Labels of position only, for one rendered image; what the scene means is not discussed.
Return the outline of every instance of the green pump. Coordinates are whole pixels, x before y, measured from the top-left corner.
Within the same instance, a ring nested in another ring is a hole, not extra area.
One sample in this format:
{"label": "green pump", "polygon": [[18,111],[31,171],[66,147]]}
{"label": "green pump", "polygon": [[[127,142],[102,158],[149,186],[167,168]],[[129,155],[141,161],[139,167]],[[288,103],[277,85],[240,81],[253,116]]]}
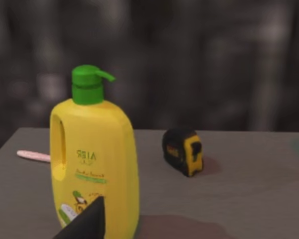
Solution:
{"label": "green pump", "polygon": [[78,105],[93,105],[104,100],[102,77],[115,80],[111,74],[93,65],[81,65],[72,70],[72,99]]}

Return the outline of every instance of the toothbrush handle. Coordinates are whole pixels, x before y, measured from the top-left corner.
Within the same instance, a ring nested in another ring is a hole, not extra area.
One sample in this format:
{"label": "toothbrush handle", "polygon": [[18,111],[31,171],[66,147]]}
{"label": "toothbrush handle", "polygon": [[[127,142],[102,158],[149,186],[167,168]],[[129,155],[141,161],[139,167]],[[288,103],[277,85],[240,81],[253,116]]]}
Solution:
{"label": "toothbrush handle", "polygon": [[40,162],[46,162],[46,163],[50,162],[50,155],[43,154],[43,153],[19,150],[16,152],[16,154],[21,158],[26,158],[26,159],[40,161]]}

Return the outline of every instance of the green cap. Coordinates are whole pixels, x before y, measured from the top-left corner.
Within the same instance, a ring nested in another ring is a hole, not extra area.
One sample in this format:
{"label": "green cap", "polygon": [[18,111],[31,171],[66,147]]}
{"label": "green cap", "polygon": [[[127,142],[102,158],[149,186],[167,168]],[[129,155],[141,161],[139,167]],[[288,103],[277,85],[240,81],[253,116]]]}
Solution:
{"label": "green cap", "polygon": [[104,99],[101,78],[112,82],[115,77],[96,66],[82,65],[72,70],[72,99],[78,105],[101,103]]}

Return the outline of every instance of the pink stick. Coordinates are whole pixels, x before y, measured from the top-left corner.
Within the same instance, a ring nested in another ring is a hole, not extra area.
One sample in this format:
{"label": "pink stick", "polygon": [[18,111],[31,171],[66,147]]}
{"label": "pink stick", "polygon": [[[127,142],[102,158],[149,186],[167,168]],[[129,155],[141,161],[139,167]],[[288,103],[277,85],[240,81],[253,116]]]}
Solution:
{"label": "pink stick", "polygon": [[26,159],[31,159],[31,160],[46,162],[46,163],[50,162],[50,155],[43,154],[43,153],[19,150],[16,152],[16,154],[21,158],[26,158]]}

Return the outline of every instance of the tape measure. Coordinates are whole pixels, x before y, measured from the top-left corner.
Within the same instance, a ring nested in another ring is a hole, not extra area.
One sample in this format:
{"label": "tape measure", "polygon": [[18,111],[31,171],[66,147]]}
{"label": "tape measure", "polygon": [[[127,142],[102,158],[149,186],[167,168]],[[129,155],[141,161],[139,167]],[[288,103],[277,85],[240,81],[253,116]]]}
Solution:
{"label": "tape measure", "polygon": [[187,177],[203,170],[203,148],[197,133],[189,128],[173,128],[162,140],[165,161]]}

